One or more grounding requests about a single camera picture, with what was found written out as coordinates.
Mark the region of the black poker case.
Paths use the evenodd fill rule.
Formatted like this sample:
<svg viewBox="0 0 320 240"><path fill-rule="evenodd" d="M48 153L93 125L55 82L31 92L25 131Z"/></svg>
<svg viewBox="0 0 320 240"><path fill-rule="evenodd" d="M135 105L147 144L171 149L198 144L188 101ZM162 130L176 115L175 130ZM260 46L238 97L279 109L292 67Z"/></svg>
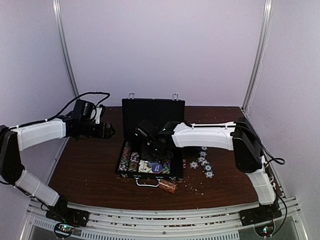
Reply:
<svg viewBox="0 0 320 240"><path fill-rule="evenodd" d="M177 124L185 119L185 101L174 94L170 99L136 98L130 93L122 99L123 142L115 174L156 180L155 188L165 181L184 178L182 149L172 136Z"/></svg>

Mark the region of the clear round dealer button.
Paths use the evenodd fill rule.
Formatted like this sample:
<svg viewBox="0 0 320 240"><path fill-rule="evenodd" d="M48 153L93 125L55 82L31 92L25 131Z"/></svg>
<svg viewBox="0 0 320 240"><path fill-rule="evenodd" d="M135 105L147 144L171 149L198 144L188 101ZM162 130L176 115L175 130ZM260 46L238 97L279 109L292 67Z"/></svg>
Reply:
<svg viewBox="0 0 320 240"><path fill-rule="evenodd" d="M151 170L152 170L152 168L149 166L148 162L145 162L144 160L141 160L139 162L138 172L149 173Z"/></svg>

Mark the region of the brown poker chip roll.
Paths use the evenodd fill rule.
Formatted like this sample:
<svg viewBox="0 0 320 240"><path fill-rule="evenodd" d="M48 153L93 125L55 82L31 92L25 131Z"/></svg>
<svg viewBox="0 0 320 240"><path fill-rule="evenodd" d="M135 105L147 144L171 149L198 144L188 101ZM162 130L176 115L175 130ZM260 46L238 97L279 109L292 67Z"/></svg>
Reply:
<svg viewBox="0 0 320 240"><path fill-rule="evenodd" d="M174 194L177 190L177 185L174 182L165 179L160 179L158 181L158 187L172 194Z"/></svg>

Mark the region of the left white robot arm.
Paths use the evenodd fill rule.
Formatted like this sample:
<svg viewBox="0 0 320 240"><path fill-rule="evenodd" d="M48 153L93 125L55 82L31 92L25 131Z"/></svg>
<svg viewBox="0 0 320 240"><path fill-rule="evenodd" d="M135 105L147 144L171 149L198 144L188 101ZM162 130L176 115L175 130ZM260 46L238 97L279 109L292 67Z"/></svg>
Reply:
<svg viewBox="0 0 320 240"><path fill-rule="evenodd" d="M53 215L61 222L67 222L72 218L67 198L27 170L22 154L37 146L65 138L110 139L115 129L111 123L103 121L57 117L27 126L3 125L0 132L0 175L3 180L52 209Z"/></svg>

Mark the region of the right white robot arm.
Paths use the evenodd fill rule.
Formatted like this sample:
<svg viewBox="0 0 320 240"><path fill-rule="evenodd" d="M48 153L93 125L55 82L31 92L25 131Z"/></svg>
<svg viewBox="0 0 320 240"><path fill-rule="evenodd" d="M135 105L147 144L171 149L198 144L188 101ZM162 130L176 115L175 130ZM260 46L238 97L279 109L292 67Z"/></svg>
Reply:
<svg viewBox="0 0 320 240"><path fill-rule="evenodd" d="M268 169L266 151L252 125L241 116L237 121L196 124L168 121L162 127L143 120L135 130L149 144L149 154L160 156L168 149L207 147L232 151L236 168L245 173L258 196L256 216L268 220L279 210L273 176Z"/></svg>

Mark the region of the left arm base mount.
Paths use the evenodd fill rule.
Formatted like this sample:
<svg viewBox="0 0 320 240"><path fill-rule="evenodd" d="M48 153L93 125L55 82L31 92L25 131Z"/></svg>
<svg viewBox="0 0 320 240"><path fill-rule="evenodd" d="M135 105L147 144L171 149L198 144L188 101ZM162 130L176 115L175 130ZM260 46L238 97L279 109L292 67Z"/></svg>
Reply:
<svg viewBox="0 0 320 240"><path fill-rule="evenodd" d="M90 213L86 210L67 206L49 206L45 217L74 227L86 227Z"/></svg>

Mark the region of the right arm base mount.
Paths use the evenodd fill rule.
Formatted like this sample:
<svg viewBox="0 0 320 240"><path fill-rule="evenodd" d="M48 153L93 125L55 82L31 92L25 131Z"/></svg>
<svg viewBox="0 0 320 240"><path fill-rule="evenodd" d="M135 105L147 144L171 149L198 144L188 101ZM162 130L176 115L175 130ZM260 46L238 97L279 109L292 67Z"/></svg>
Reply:
<svg viewBox="0 0 320 240"><path fill-rule="evenodd" d="M259 205L250 209L241 210L239 217L242 226L255 225L267 221L272 221L275 218L280 218L282 211L278 203Z"/></svg>

